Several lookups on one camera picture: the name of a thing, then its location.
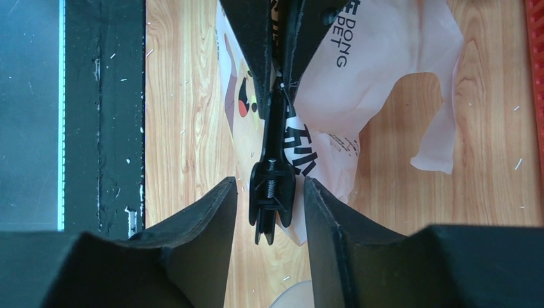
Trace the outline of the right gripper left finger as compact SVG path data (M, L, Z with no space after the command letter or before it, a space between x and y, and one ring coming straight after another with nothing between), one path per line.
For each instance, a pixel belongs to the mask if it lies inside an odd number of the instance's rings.
M234 238L237 184L228 176L207 194L124 241L148 253L115 307L222 307Z

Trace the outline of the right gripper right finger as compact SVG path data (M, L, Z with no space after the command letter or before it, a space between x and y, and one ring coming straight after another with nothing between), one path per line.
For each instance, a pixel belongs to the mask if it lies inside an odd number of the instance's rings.
M425 230L390 230L338 200L315 178L304 183L316 307L424 307Z

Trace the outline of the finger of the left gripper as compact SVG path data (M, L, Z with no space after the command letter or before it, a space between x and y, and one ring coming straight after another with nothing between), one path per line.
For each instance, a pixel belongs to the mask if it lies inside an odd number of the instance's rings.
M289 91L298 90L303 73L346 4L343 0L281 2L281 72Z
M272 71L272 27L267 0L220 0L250 69L261 119L268 113Z

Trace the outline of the pink cat litter bag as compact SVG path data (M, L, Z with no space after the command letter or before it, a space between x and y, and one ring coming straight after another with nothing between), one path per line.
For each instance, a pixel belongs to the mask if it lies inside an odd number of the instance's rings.
M435 74L443 99L411 164L424 171L452 172L455 77L463 36L445 1L346 1L296 92L287 89L281 72L282 1L269 2L269 95L280 87L288 98L284 153L296 175L293 219L283 231L295 244L307 240L305 178L318 179L347 201L355 182L359 132L381 111L395 83L408 74ZM259 117L252 73L220 1L216 42L225 115L239 174L250 186L251 171L262 153L265 119Z

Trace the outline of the black bag clip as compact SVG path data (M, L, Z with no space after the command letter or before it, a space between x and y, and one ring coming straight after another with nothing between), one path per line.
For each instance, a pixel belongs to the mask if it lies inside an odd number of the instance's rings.
M273 244L276 219L283 227L289 227L293 219L296 180L284 153L287 103L284 89L276 87L271 91L262 153L251 171L249 221L255 227L255 244L262 235L269 245Z

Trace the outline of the clear plastic scoop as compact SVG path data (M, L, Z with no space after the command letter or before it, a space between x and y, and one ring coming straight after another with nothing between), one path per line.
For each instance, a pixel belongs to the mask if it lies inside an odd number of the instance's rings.
M315 308L312 281L302 281L286 289L269 307Z

